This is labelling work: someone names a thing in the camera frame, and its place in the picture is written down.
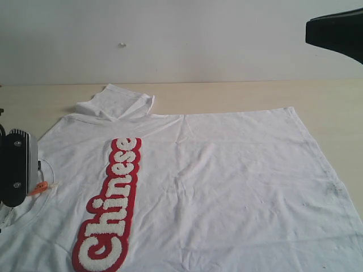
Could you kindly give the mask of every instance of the red border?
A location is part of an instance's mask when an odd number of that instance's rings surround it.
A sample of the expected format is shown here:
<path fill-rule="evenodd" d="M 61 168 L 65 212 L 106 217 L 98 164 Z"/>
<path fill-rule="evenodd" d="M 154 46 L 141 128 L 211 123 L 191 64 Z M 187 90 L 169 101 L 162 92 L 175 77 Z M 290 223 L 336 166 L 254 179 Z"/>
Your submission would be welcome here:
<path fill-rule="evenodd" d="M 79 249 L 82 245 L 82 243 L 84 242 L 85 239 L 87 239 L 88 237 L 85 236 L 85 231 L 86 231 L 86 226 L 89 223 L 99 223 L 99 218 L 101 217 L 102 214 L 104 214 L 105 212 L 114 212 L 114 211 L 120 211 L 120 207 L 112 207 L 109 208 L 107 210 L 103 210 L 102 207 L 95 209 L 92 207 L 92 203 L 93 200 L 96 198 L 101 198 L 102 200 L 106 200 L 107 197 L 105 196 L 107 188 L 108 188 L 108 183 L 110 182 L 111 179 L 117 178 L 117 177 L 125 177 L 125 175 L 116 175 L 111 171 L 112 166 L 115 163 L 118 163 L 115 161 L 114 155 L 115 153 L 117 153 L 118 151 L 126 151 L 126 150 L 121 150 L 117 147 L 116 142 L 118 139 L 114 139 L 111 142 L 111 148 L 112 151 L 109 155 L 109 162 L 110 164 L 108 165 L 108 167 L 106 168 L 106 174 L 107 174 L 107 178 L 104 180 L 103 185 L 102 185 L 102 189 L 99 195 L 96 195 L 94 197 L 92 197 L 86 206 L 86 209 L 88 212 L 95 214 L 95 217 L 93 219 L 89 219 L 89 220 L 85 220 L 80 228 L 79 228 L 79 232 L 78 232 L 78 236 L 77 236 L 77 242 L 75 243 L 75 246 L 73 248 L 73 253 L 72 253 L 72 263 L 73 263 L 73 267 L 77 272 L 90 272 L 89 270 L 85 269 L 82 264 L 79 261 L 78 255 L 79 255 Z M 131 150 L 135 153 L 136 158 L 133 162 L 131 162 L 134 165 L 134 169 L 128 174 L 131 175 L 132 179 L 130 183 L 127 184 L 123 184 L 124 185 L 130 185 L 130 193 L 128 198 L 128 206 L 125 208 L 127 211 L 127 215 L 125 217 L 125 219 L 123 219 L 125 221 L 125 230 L 124 230 L 124 234 L 122 236 L 117 236 L 115 233 L 110 233 L 110 234 L 93 234 L 91 236 L 97 237 L 98 239 L 98 245 L 94 245 L 91 246 L 90 249 L 88 250 L 88 256 L 90 258 L 92 258 L 93 260 L 101 260 L 103 258 L 106 258 L 110 253 L 111 253 L 111 238 L 116 236 L 120 241 L 121 241 L 121 245 L 122 245 L 122 251 L 121 254 L 119 256 L 119 258 L 117 259 L 117 261 L 107 270 L 105 270 L 105 272 L 116 272 L 120 266 L 122 265 L 122 263 L 124 262 L 127 252 L 128 252 L 128 238 L 130 235 L 130 229 L 131 229 L 131 224 L 132 224 L 132 217 L 133 217 L 133 211 L 134 211 L 134 203 L 135 203 L 135 196 L 136 196 L 136 183 L 137 183 L 137 172 L 139 170 L 139 162 L 140 162 L 140 152 L 139 149 L 141 147 L 141 139 L 136 138 L 136 146 Z M 109 198 L 119 198 L 118 196 L 111 196 Z M 102 254 L 96 254 L 96 252 L 101 249 L 102 247 L 105 247 L 105 251 Z"/>

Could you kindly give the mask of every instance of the screw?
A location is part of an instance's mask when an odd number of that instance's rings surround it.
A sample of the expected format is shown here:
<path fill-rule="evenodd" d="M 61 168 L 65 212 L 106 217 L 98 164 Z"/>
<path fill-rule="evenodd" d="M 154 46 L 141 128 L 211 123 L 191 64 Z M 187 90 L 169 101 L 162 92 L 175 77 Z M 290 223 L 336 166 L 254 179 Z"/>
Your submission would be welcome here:
<path fill-rule="evenodd" d="M 19 188 L 22 184 L 20 182 L 15 182 L 13 184 L 14 188 Z"/>

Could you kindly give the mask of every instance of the t-shirt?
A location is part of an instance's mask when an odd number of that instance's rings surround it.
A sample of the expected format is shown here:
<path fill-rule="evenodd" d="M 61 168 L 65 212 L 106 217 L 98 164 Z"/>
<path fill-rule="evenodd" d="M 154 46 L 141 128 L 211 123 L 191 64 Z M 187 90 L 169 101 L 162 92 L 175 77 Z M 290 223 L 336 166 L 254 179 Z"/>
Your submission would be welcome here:
<path fill-rule="evenodd" d="M 362 271 L 363 225 L 294 108 L 156 115 L 108 85 L 39 141 L 0 271 Z"/>

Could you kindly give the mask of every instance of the red and white patch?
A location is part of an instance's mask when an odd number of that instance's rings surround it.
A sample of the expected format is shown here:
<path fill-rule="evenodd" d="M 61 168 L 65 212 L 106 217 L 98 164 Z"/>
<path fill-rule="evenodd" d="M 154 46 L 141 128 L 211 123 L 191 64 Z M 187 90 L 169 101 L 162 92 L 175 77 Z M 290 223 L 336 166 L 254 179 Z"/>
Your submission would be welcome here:
<path fill-rule="evenodd" d="M 141 139 L 121 138 L 111 143 L 107 178 L 87 211 L 93 219 L 82 223 L 73 249 L 76 271 L 117 271 L 128 251 L 128 237 L 135 203 Z"/>

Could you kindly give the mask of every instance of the orange tag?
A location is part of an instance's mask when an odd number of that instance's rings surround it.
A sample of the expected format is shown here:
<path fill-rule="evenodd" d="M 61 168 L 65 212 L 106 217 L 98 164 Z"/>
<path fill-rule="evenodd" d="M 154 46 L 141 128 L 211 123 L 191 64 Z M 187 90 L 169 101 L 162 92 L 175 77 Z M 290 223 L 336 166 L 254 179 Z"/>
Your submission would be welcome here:
<path fill-rule="evenodd" d="M 47 190 L 47 188 L 48 188 L 48 183 L 46 181 L 38 183 L 36 185 L 36 187 L 34 188 L 34 190 L 32 192 L 30 192 L 29 196 L 34 196 L 35 194 L 40 194 L 40 193 L 44 192 L 45 190 Z"/>

